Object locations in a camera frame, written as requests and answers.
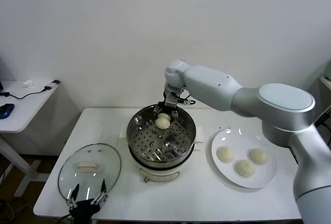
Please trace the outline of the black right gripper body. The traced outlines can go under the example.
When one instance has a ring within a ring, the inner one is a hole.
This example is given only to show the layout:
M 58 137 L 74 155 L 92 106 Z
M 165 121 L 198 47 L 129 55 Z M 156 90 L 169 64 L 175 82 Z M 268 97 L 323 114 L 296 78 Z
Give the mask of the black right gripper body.
M 175 104 L 170 104 L 165 101 L 158 102 L 158 114 L 165 113 L 171 114 L 173 111 L 177 111 L 178 106 Z

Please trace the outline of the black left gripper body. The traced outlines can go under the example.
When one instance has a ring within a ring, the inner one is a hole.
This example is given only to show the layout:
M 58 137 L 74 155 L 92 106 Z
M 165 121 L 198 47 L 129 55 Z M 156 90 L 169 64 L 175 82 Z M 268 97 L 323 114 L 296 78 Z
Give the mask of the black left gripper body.
M 99 211 L 100 205 L 92 204 L 92 200 L 79 201 L 76 203 L 76 207 L 69 208 L 73 224 L 91 224 L 92 216 Z

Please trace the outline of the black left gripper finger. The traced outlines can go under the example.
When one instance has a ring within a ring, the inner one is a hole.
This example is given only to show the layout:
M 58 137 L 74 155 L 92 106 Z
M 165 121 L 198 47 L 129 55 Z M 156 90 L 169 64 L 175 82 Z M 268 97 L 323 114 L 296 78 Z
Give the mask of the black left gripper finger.
M 93 199 L 91 205 L 104 205 L 104 203 L 107 201 L 107 198 L 108 198 L 108 193 L 107 193 L 106 182 L 105 179 L 103 179 L 100 193 L 97 197 Z
M 76 187 L 72 190 L 69 190 L 69 195 L 67 197 L 66 203 L 68 207 L 75 207 L 76 206 L 76 199 L 78 196 L 80 185 L 77 184 Z

